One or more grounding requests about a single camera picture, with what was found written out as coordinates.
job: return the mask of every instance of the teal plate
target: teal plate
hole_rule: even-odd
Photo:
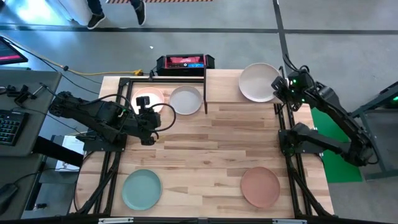
[[[151,170],[141,169],[130,174],[124,182],[124,203],[134,210],[152,208],[162,195],[162,183]]]

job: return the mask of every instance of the black shoe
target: black shoe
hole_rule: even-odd
[[[91,17],[90,21],[88,22],[87,29],[94,29],[104,19],[105,19],[105,15],[103,13],[100,16],[93,14],[93,16]]]
[[[4,3],[4,1],[0,0],[0,10],[6,5],[6,3]]]
[[[145,21],[147,19],[147,7],[145,5],[145,0],[141,2],[141,6],[136,9],[136,14],[137,14],[137,19],[138,19],[138,24],[140,26],[143,26],[145,24]]]

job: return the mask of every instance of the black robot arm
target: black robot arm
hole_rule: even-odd
[[[317,108],[329,115],[351,139],[351,142],[339,142],[298,123],[291,130],[284,132],[286,143],[293,145],[295,152],[305,152],[307,147],[312,149],[318,147],[322,151],[329,149],[339,154],[354,166],[365,166],[369,163],[369,158],[373,154],[373,145],[369,136],[340,105],[333,89],[313,80],[307,66],[294,69],[287,76],[287,80],[277,77],[272,87],[275,96],[283,103],[290,103],[293,111],[297,111],[303,103],[308,103],[311,108]]]
[[[137,101],[143,104],[141,107],[149,104],[149,98],[143,97]],[[153,145],[155,140],[151,135],[156,133],[153,130],[160,126],[160,115],[152,108],[140,109],[139,114],[134,114],[133,110],[118,103],[103,100],[86,101],[65,91],[55,97],[50,105],[50,113],[84,124],[102,140],[110,143],[130,135],[141,139],[143,145]]]

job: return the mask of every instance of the leg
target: leg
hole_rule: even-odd
[[[102,15],[102,7],[100,0],[87,0],[88,7],[94,15]]]
[[[136,11],[138,24],[144,25],[147,17],[145,0],[130,0],[130,3]]]
[[[105,19],[105,15],[102,12],[100,0],[87,0],[88,7],[91,9],[93,16],[88,22],[87,28],[94,29],[98,24]]]
[[[135,10],[141,9],[142,0],[130,0],[130,3]]]

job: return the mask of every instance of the black keyboard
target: black keyboard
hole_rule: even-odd
[[[0,145],[15,146],[28,113],[0,110]]]

